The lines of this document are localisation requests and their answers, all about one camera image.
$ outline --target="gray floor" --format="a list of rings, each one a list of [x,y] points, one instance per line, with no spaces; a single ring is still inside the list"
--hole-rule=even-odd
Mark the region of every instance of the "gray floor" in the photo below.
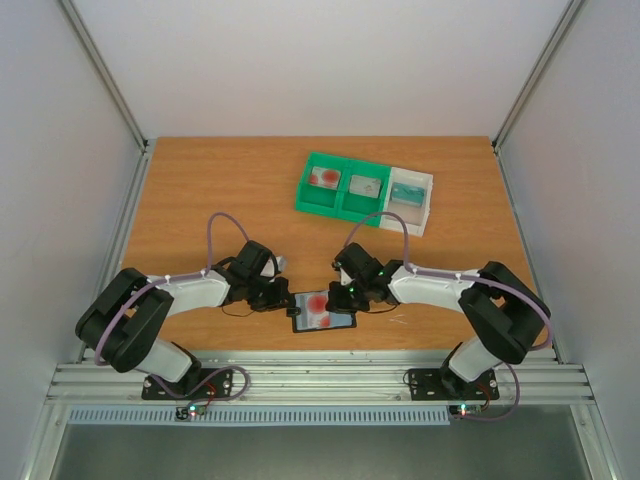
[[[568,407],[449,427],[67,427],[52,478],[591,478]]]

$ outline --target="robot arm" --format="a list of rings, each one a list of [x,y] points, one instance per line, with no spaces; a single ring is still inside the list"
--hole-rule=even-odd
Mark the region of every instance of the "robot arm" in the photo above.
[[[374,301],[391,305],[423,303],[467,316],[477,336],[456,347],[441,367],[443,386],[452,398],[500,363],[521,363],[544,328],[542,319],[529,305],[482,284],[481,279],[516,289],[549,314],[546,305],[497,262],[457,277],[437,270],[430,270],[431,275],[417,275],[407,271],[399,260],[383,266],[359,244],[351,243],[335,257],[333,266],[340,272],[340,282],[329,285],[329,311],[366,312]],[[494,300],[503,303],[498,305]]]
[[[236,257],[200,275],[174,280],[145,276],[134,268],[122,270],[76,325],[76,335],[94,350],[125,302],[140,295],[106,338],[100,356],[118,372],[132,369],[158,375],[177,390],[189,391],[199,378],[200,364],[186,350],[157,338],[164,320],[201,307],[218,307],[246,300],[254,311],[286,308],[291,295],[288,280],[277,276],[284,258],[248,241]]]

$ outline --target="white backdrop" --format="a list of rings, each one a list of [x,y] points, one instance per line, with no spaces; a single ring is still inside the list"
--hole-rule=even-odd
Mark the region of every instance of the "white backdrop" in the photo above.
[[[144,134],[494,136],[566,0],[76,0]]]
[[[552,320],[628,479],[640,472],[638,25],[637,0],[587,2],[503,149]]]
[[[0,478],[17,479],[138,153],[57,2],[0,2],[0,65]]]

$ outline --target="red spot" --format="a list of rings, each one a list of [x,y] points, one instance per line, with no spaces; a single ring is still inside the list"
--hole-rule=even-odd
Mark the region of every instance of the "red spot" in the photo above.
[[[307,300],[307,308],[311,313],[324,313],[326,312],[327,297],[325,295],[314,295]]]
[[[326,183],[338,183],[340,175],[335,170],[325,170],[322,172],[322,180]]]

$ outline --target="black mounting plate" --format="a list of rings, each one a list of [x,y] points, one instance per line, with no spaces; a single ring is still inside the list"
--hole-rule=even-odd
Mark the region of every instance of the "black mounting plate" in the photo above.
[[[215,372],[216,368],[203,368],[199,372],[198,382],[200,383],[205,377],[211,372]],[[171,388],[174,392],[179,390],[179,387],[175,383],[165,382],[166,385]],[[216,389],[216,393],[213,398],[227,398],[231,395],[231,388],[233,387],[233,371],[225,370],[224,372],[220,372],[217,375],[214,375],[209,379],[207,383],[213,385]],[[167,400],[175,402],[177,399],[172,397],[171,395],[167,395],[164,389],[155,381],[152,376],[148,376],[145,378],[145,383],[142,386],[142,399],[143,400]],[[203,385],[198,390],[193,392],[191,395],[186,395],[178,400],[195,400],[199,398],[208,398],[209,396],[209,387]]]
[[[453,397],[442,385],[439,368],[412,368],[407,370],[404,376],[404,381],[411,392],[411,400],[421,401],[461,400],[468,402],[471,400],[486,400],[485,393],[477,385],[482,385],[489,392],[491,400],[497,400],[500,398],[498,384],[494,383],[495,387],[491,387],[491,382],[495,382],[495,380],[496,375],[493,370],[487,370],[480,375],[478,380],[470,383],[469,387],[462,392],[462,395]]]

